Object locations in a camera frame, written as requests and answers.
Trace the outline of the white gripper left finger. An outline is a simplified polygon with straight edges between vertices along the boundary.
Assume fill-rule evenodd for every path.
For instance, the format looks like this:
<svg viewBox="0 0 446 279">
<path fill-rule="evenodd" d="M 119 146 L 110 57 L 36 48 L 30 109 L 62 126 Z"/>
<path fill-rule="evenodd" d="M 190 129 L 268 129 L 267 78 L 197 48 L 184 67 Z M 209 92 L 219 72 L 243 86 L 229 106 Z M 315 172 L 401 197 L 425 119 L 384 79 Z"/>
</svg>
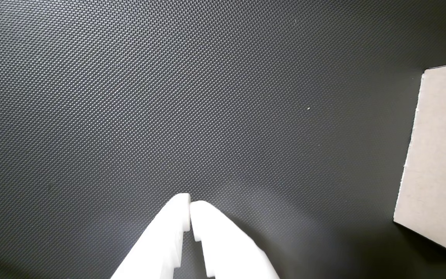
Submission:
<svg viewBox="0 0 446 279">
<path fill-rule="evenodd" d="M 188 193 L 173 196 L 156 214 L 112 275 L 113 279 L 172 279 L 190 230 Z"/>
</svg>

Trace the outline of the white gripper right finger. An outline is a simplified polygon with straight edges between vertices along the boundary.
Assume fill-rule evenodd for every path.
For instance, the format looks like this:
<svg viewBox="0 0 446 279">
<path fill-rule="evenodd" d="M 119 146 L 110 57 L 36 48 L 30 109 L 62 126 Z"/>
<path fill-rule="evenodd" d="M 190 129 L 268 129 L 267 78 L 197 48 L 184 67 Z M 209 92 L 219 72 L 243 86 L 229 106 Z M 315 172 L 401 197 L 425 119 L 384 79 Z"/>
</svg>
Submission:
<svg viewBox="0 0 446 279">
<path fill-rule="evenodd" d="M 215 206 L 191 202 L 190 217 L 194 239 L 202 245 L 208 278 L 279 278 L 266 253 Z"/>
</svg>

